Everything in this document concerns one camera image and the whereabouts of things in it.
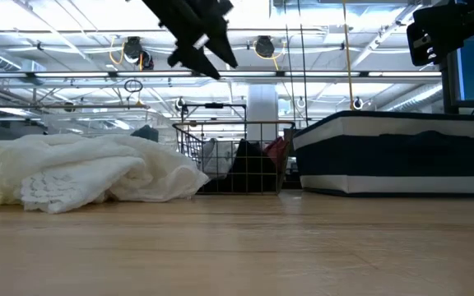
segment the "wooden table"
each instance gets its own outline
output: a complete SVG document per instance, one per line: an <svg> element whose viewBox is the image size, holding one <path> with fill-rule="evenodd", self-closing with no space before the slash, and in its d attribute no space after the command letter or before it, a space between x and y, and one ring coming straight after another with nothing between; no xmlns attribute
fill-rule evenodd
<svg viewBox="0 0 474 296"><path fill-rule="evenodd" d="M0 207L0 295L474 295L474 199Z"/></svg>

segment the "metal wire basket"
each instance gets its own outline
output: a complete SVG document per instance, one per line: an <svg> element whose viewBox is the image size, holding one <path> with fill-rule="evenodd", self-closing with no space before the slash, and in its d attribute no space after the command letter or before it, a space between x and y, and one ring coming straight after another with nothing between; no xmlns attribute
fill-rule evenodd
<svg viewBox="0 0 474 296"><path fill-rule="evenodd" d="M217 125L231 126L231 136L216 136ZM175 123L179 152L197 163L210 182L197 194L278 194L285 179L290 142L279 137L279 126L292 121ZM248 130L255 131L249 138ZM265 130L270 128L269 136ZM271 131L276 134L272 139Z"/></svg>

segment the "metal pipe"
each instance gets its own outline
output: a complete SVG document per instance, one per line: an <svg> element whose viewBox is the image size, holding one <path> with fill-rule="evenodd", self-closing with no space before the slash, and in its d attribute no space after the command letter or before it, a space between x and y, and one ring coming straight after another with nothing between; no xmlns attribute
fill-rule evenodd
<svg viewBox="0 0 474 296"><path fill-rule="evenodd" d="M299 29L289 29L291 31L300 33ZM275 35L275 34L285 34L285 29L264 29L264 28L234 28L228 29L228 32L249 32L251 35ZM323 35L323 31L317 28L313 29L303 29L303 32L306 34L315 33L316 35ZM50 35L52 31L49 30L0 30L0 35ZM60 30L58 31L61 35L81 35L79 30ZM154 29L154 30L84 30L86 35L115 35L115 36L133 36L133 35L144 35L144 34L155 34L162 33L168 34L168 30Z"/></svg>
<svg viewBox="0 0 474 296"><path fill-rule="evenodd" d="M346 72L342 71L307 71L307 80L309 82L343 82L348 81ZM25 73L25 72L0 72L0 79L12 79L12 78L27 78L35 74L37 78L51 79L64 79L68 85L78 80L90 80L95 78L97 80L110 79L128 79L136 78L139 80L144 79L156 79L156 78L193 78L207 79L214 81L205 76L195 76L192 72L187 71L153 71L153 72L37 72L37 73ZM231 79L232 82L247 82L253 81L256 83L261 82L283 82L290 81L291 78L294 81L303 80L303 72L254 72L254 71L221 71L220 82L227 82ZM352 80L355 82L368 82L368 83L432 83L439 82L441 78L440 72L355 72L353 73ZM33 85L25 85L28 88L34 88Z"/></svg>
<svg viewBox="0 0 474 296"><path fill-rule="evenodd" d="M293 77L294 82L303 82L303 77ZM271 77L271 78L266 78L266 77L240 77L240 78L234 78L232 77L233 82L242 82L242 83L282 83L282 82L290 82L290 76L284 76L284 77ZM422 77L352 77L352 82L353 83L411 83L411 84L425 84L425 83L436 83L440 81L440 77L428 77L428 76L422 76ZM312 76L312 77L307 77L307 82L308 83L348 83L347 77L323 77L323 76ZM169 86L168 84L162 84L162 85L156 85L154 83L142 83L144 87L177 87L177 85L172 84ZM65 84L58 84L58 83L48 83L44 86L37 86L33 84L24 84L24 83L11 83L9 85L5 85L5 88L7 89L22 89L22 88L28 88L28 89L52 89L52 88L59 88L59 89L82 89L82 88L88 88L88 89L101 89L101 88L113 88L115 86L112 86L111 83L108 83L107 81L103 82L96 82L96 83L73 83L71 84L70 81L68 81ZM181 86L178 85L178 87L197 87L194 85L190 86Z"/></svg>
<svg viewBox="0 0 474 296"><path fill-rule="evenodd" d="M86 36L86 33L85 33L84 30L83 30L83 25L81 25L80 21L78 21L78 20L76 19L76 17L74 17L74 16L72 15L72 13L69 12L69 11L67 10L67 8L65 8L65 6L62 5L62 3L60 3L58 0L54 0L54 1L72 18L72 20L73 20L74 22L76 22L76 23L78 24L78 26L80 27L80 32L81 32L84 36Z"/></svg>
<svg viewBox="0 0 474 296"><path fill-rule="evenodd" d="M94 39L96 42L98 42L94 36L87 36L89 38ZM150 52L154 53L162 53L162 54L172 54L174 48L171 47L161 47L161 46L149 46L149 45L142 45L142 47ZM78 46L78 48L86 54L103 54L103 53L110 53L110 52L117 52L121 51L122 47L116 46L116 47L104 47L103 45L101 47L96 47L92 45L82 45ZM55 53L66 53L66 54L74 54L77 52L72 51L71 49L67 49L67 47L60 46L60 45L45 45L42 44L42 49L44 51L52 51ZM246 46L232 46L232 50L247 50ZM28 52L28 51L36 51L38 50L35 46L23 46L23 45L5 45L5 46L0 46L0 50L7 51L9 53L20 53L20 52ZM322 45L317 45L317 46L310 46L307 47L305 46L304 50L306 53L330 53L332 51L340 51L342 50L341 45L327 45L327 46L322 46ZM351 51L356 51L356 52L361 52L363 48L357 48L357 47L350 47ZM282 49L276 49L276 53L282 53ZM290 52L294 54L303 54L303 49L302 48L290 48ZM372 53L378 53L378 54L404 54L404 53L409 53L409 48L387 48L387 49L382 49L382 50L374 50Z"/></svg>
<svg viewBox="0 0 474 296"><path fill-rule="evenodd" d="M381 43L387 40L393 32L402 26L403 22L407 22L411 19L412 13L415 12L418 8L422 7L421 5L410 5L406 7L400 14L396 17L395 21L388 27L380 30L378 35L374 37L368 44L361 50L360 54L352 62L351 67L354 68L360 65L373 51L375 51Z"/></svg>
<svg viewBox="0 0 474 296"><path fill-rule="evenodd" d="M41 16L39 16L37 13L35 13L29 5L24 4L20 0L13 0L13 1L14 1L15 4L17 4L23 10L29 12L32 16L34 16L39 21L43 22L46 26L48 26L48 28L49 28L49 30L52 34L59 37L68 47L70 47L71 49L77 51L78 54L80 54L83 59L92 62L86 54L84 54L80 49L78 49L78 47L76 47L76 45L72 44L71 41L69 41L67 38L63 37L63 35L60 34L56 29L54 29L54 27L52 27L46 20L44 20Z"/></svg>
<svg viewBox="0 0 474 296"><path fill-rule="evenodd" d="M421 109L443 98L442 82L420 86L383 106L382 111L408 112Z"/></svg>
<svg viewBox="0 0 474 296"><path fill-rule="evenodd" d="M9 108L9 109L125 109L128 106L122 105L0 105L0 108ZM145 105L132 105L129 106L130 109L149 109Z"/></svg>
<svg viewBox="0 0 474 296"><path fill-rule="evenodd" d="M293 121L289 120L264 120L264 121L224 121L224 124L233 124L233 125L238 125L238 124L290 124L292 127L295 127L295 123ZM191 123L191 122L186 122L186 123L173 123L174 128L180 128L180 127L187 127L187 126L197 126L199 123ZM210 122L210 123L202 123L202 125L220 125L222 123L220 122Z"/></svg>
<svg viewBox="0 0 474 296"><path fill-rule="evenodd" d="M68 1L69 1L69 3L71 3L71 5L74 7L74 9L76 9L76 10L86 19L86 21L87 21L89 24L91 24L93 28L95 28L96 32L98 32L98 28L95 26L95 24L94 24L91 20L89 20L89 18L86 16L86 14L83 13L83 12L80 10L80 8L78 8L78 6L77 6L76 4L74 4L74 2L73 2L72 0L68 0Z"/></svg>
<svg viewBox="0 0 474 296"><path fill-rule="evenodd" d="M207 85L208 83L212 83L209 79L202 80L195 83L169 83L169 82L162 82L162 83L155 83L150 81L141 81L144 87L202 87ZM62 82L51 82L46 81L43 85L36 86L36 85L29 85L22 82L10 82L6 84L5 87L8 89L21 89L21 88L31 88L31 89L71 89L71 88L107 88L110 86L110 81L87 81L78 83L74 81L71 83L70 81L62 81Z"/></svg>
<svg viewBox="0 0 474 296"><path fill-rule="evenodd" d="M164 109L166 109L170 114L174 114L174 116L179 116L179 114L175 110L173 110L173 108L170 107L164 101L164 99L162 99L162 97L156 92L156 90L154 90L152 87L147 87L146 90L151 96L153 96L155 99L158 99L160 101L160 105L164 107Z"/></svg>
<svg viewBox="0 0 474 296"><path fill-rule="evenodd" d="M13 94L12 92L9 92L9 91L6 91L6 90L0 90L0 95L4 98L9 99L9 100L19 100L19 101L21 101L23 103L26 103L26 104L30 103L30 101L28 99L25 99L22 96Z"/></svg>

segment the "ceiling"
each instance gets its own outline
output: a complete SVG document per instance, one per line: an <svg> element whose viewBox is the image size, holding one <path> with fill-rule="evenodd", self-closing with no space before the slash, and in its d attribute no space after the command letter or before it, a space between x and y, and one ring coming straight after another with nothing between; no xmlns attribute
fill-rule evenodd
<svg viewBox="0 0 474 296"><path fill-rule="evenodd" d="M16 64L34 61L41 66L36 71L47 72L137 71L137 66L125 59L115 64L109 54L119 60L122 42L128 36L140 36L143 46L154 58L155 71L185 70L180 67L171 69L167 65L166 59L174 50L175 38L167 30L159 28L158 19L141 0L30 0L28 5L33 13L20 7L16 1L20 0L0 0L0 56ZM293 1L288 2L286 13L284 7L271 7L268 0L232 2L235 8L227 16L228 36L239 64L237 71L289 71L290 66L294 71L347 70L341 1L320 4L323 1L301 0L301 15ZM418 7L408 6L408 0L352 0L349 3L346 21L350 27L348 39L351 64L354 66L352 71L436 71L432 67L412 65L408 53L407 26L395 25L398 19L407 24L411 13L406 12L413 12ZM272 37L279 54L276 64L254 52L253 42L259 35ZM290 55L286 44L290 45ZM214 55L208 54L208 58L220 71L229 70ZM22 71L30 71L30 68L24 66ZM168 117L176 116L170 109L179 97L193 103L245 103L248 85L257 83L254 80L216 82L199 77L183 78L171 87L167 79L146 80L153 87L146 87L139 94L140 100ZM67 100L87 104L119 104L119 94L122 99L129 96L119 85L102 88L86 87L85 83L77 88L5 87L16 81L0 81L0 88L30 101L33 89L36 89L36 95L45 96L44 102L51 104ZM346 81L271 83L276 85L280 99L290 100L292 88L296 98L306 93L309 116L315 118L326 117L350 106L350 90ZM355 97L369 102L364 109L377 109L424 84L424 81L408 80L380 83L357 81L352 90ZM155 94L164 103L156 99ZM202 116L230 116L230 111L207 112Z"/></svg>

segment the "striped fabric basket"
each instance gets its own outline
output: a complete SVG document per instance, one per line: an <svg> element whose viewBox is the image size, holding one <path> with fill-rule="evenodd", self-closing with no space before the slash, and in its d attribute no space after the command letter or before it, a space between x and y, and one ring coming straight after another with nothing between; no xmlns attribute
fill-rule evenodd
<svg viewBox="0 0 474 296"><path fill-rule="evenodd" d="M474 195L474 116L340 112L298 132L294 147L307 191Z"/></svg>

